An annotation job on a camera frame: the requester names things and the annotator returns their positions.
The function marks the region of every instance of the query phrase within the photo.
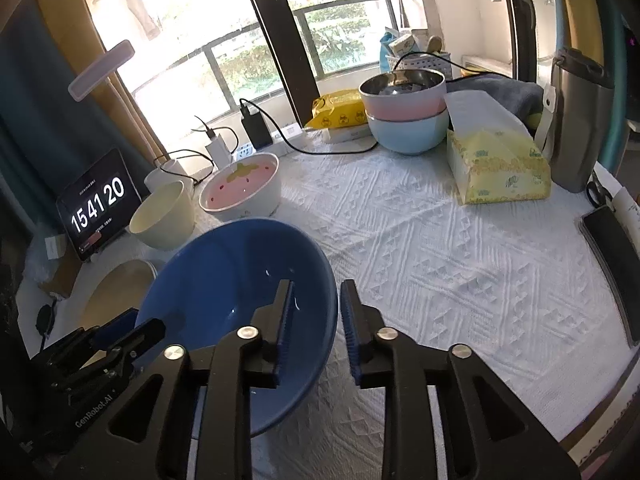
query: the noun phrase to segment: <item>clock display showing 15 41 20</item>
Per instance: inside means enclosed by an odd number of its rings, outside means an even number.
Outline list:
[[[129,224],[140,196],[120,152],[113,149],[67,187],[56,205],[69,239],[85,260]]]

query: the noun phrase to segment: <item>silver screw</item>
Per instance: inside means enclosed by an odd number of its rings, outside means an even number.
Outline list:
[[[451,353],[460,359],[466,359],[467,357],[471,357],[473,351],[467,345],[455,345],[451,349]]]
[[[180,359],[184,355],[184,348],[180,345],[171,345],[164,349],[164,357],[169,361]]]
[[[253,339],[258,335],[258,329],[255,326],[243,326],[236,333],[240,339]]]
[[[378,330],[378,337],[386,341],[391,341],[392,339],[398,337],[398,330],[389,326],[383,326],[380,330]]]

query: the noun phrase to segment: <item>gray thermos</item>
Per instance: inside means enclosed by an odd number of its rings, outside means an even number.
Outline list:
[[[614,85],[603,66],[574,48],[559,50],[552,67],[553,88],[545,89],[541,120],[548,129],[546,136],[538,130],[536,143],[549,160],[551,179],[578,193],[587,186],[609,131]]]

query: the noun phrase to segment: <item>strawberry patterned bowl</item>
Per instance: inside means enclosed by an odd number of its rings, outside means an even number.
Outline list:
[[[269,216],[280,203],[278,157],[256,153],[217,172],[200,194],[200,207],[220,221]]]

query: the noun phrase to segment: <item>blue bowl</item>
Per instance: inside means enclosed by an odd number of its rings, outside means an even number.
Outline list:
[[[295,282],[296,309],[280,386],[251,396],[252,435],[268,430],[308,393],[334,342],[334,273],[320,247],[299,229],[273,219],[241,219],[181,249],[149,289],[136,321],[164,320],[166,337],[138,361],[152,361],[170,344],[187,350],[215,345],[249,324],[256,308],[272,303],[282,279]]]
[[[418,121],[381,121],[367,114],[369,129],[386,149],[403,155],[419,155],[442,142],[449,127],[449,111]]]

